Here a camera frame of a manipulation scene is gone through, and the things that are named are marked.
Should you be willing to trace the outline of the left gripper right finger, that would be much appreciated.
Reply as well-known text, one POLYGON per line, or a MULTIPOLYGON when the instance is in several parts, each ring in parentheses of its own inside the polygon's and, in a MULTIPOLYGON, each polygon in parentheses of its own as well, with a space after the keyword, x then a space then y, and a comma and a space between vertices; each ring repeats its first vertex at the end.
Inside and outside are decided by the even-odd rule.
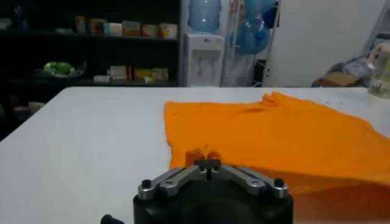
POLYGON ((208 184, 214 192, 228 197, 288 198, 288 185, 248 167, 208 160, 208 184))

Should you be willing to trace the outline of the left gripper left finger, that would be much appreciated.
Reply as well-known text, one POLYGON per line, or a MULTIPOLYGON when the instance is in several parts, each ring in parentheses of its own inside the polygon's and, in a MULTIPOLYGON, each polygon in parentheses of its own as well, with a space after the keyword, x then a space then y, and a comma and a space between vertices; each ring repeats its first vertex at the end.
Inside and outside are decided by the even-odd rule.
POLYGON ((209 165, 209 159, 198 159, 187 168, 176 167, 154 179, 144 179, 138 186, 137 197, 140 200, 175 197, 186 185, 206 181, 209 165))

